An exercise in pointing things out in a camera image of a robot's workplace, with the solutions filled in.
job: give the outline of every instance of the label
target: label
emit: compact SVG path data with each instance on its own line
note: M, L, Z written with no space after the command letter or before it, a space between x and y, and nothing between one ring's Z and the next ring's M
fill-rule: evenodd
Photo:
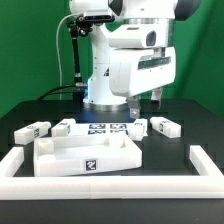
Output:
M27 129L31 129L33 130L33 133L34 133L34 138L38 138L40 137L40 129L37 128L36 126L28 126Z
M97 159L85 160L85 171L96 171L97 170Z
M164 124L168 124L168 123L171 123L171 122L170 122L170 121L161 121L161 122L159 123L159 130L160 130L161 132L163 132Z
M67 126L67 133L69 134L71 132L71 126L68 124L68 123L60 123L59 125L62 125L62 126Z

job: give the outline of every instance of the white foam block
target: white foam block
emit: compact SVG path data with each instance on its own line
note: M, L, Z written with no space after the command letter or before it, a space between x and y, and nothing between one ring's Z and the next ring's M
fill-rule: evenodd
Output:
M164 117L152 117L152 128L169 138L181 137L181 125Z
M190 160L201 176L220 176L222 172L200 145L190 146Z
M15 144L27 145L48 133L49 122L35 122L14 132Z
M68 136L76 124L75 119L63 119L51 129L52 137Z
M0 177L13 177L23 162L23 147L13 147L0 162Z
M48 150L48 141L53 149ZM35 176L91 174L141 165L142 151L123 133L42 138L34 142Z

